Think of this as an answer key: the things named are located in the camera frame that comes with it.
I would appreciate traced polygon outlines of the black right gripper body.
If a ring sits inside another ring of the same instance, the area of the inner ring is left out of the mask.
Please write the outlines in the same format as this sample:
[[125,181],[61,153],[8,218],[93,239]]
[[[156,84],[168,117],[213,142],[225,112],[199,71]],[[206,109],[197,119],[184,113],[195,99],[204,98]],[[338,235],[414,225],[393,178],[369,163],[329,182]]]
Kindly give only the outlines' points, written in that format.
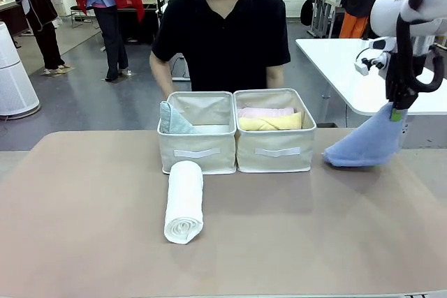
[[418,97],[416,92],[408,92],[400,75],[398,53],[390,53],[386,72],[386,98],[391,103],[414,103]]

